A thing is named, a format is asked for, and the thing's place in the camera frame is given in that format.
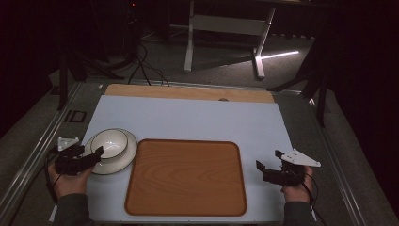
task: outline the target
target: brown tray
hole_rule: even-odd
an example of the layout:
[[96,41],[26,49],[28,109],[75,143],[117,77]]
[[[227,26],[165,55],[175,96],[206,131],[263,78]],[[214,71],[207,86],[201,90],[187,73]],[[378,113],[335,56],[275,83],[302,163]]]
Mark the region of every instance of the brown tray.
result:
[[242,216],[247,211],[240,152],[225,141],[143,139],[125,210],[135,216]]

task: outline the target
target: white table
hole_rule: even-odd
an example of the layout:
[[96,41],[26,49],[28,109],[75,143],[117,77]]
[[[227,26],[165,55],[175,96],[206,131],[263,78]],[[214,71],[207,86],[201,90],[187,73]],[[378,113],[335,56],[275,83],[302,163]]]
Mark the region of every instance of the white table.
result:
[[89,177],[88,206],[94,220],[109,223],[263,223],[283,220],[284,199],[280,186],[264,182],[255,164],[260,160],[270,169],[279,170],[280,160],[274,156],[274,151],[292,150],[277,104],[105,95],[97,105],[82,143],[108,128],[126,129],[137,141],[170,138],[236,143],[241,153],[247,211],[241,217],[130,216],[124,211],[124,200],[131,164],[114,174]]

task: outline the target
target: human hand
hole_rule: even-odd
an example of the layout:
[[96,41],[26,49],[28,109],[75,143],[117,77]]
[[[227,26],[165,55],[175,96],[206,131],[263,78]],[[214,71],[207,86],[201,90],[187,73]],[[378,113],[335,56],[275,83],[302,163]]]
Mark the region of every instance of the human hand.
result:
[[86,169],[76,176],[59,175],[56,173],[56,165],[53,163],[48,167],[49,175],[54,184],[53,190],[58,198],[70,194],[86,194],[88,177],[94,167]]
[[[305,166],[305,186],[312,191],[312,183],[311,177],[313,175],[313,170]],[[305,189],[303,185],[298,186],[284,186],[281,189],[281,192],[284,193],[284,198],[286,202],[306,202],[309,203],[311,198],[309,197],[308,191]]]

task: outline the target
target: metal frame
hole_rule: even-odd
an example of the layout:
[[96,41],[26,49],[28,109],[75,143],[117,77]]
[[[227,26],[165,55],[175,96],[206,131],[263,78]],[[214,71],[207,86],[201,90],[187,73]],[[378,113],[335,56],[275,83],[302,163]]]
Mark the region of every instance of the metal frame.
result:
[[190,18],[188,25],[188,44],[185,54],[184,71],[191,73],[191,66],[193,63],[193,33],[194,30],[207,30],[215,32],[226,32],[235,34],[255,35],[260,36],[261,40],[257,48],[254,49],[253,62],[255,65],[256,74],[259,78],[265,78],[264,69],[261,59],[261,53],[266,41],[267,34],[272,24],[273,16],[276,8],[269,10],[269,15],[266,21],[237,19],[216,16],[204,16],[194,13],[194,0],[190,1]]

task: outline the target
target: tabletop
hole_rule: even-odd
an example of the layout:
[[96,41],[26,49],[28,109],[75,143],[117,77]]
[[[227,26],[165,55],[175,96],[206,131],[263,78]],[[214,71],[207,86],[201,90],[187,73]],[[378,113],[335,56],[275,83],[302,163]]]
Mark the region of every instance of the tabletop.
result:
[[90,217],[118,223],[265,223],[283,220],[280,186],[263,181],[256,160],[279,170],[275,150],[293,149],[279,106],[270,92],[110,85],[100,98],[85,144],[97,133],[121,128],[144,139],[229,141],[239,147],[247,211],[239,217],[131,216],[124,209],[134,163],[109,175],[88,179]]

